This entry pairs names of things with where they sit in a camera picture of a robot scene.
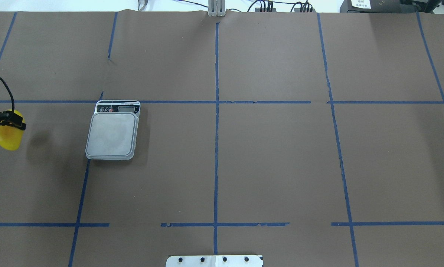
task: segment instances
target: scale control panel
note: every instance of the scale control panel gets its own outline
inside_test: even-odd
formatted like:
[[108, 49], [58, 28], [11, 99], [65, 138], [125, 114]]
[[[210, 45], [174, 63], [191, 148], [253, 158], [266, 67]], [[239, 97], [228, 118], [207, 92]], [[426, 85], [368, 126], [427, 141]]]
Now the scale control panel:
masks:
[[95, 113], [131, 112], [139, 117], [140, 103], [134, 100], [100, 100], [95, 105]]

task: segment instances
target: digital scale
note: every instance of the digital scale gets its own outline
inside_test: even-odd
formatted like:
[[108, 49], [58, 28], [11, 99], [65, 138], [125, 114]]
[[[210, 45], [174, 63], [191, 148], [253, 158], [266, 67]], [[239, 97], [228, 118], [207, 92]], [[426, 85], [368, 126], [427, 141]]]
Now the digital scale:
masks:
[[132, 159], [136, 146], [139, 111], [139, 101], [98, 101], [86, 140], [86, 157], [110, 160]]

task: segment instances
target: metal bracket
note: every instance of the metal bracket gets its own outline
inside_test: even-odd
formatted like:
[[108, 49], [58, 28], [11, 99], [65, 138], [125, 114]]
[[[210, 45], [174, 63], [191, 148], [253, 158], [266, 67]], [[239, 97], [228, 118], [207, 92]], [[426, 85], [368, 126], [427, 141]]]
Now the metal bracket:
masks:
[[263, 267], [260, 255], [171, 256], [166, 267]]
[[225, 16], [225, 0], [209, 0], [209, 17]]

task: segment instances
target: white label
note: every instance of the white label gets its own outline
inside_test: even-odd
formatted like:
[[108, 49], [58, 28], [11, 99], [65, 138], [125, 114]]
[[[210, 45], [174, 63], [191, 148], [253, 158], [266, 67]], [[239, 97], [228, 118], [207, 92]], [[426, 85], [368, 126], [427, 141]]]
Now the white label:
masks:
[[351, 0], [351, 4], [360, 9], [370, 9], [370, 0]]

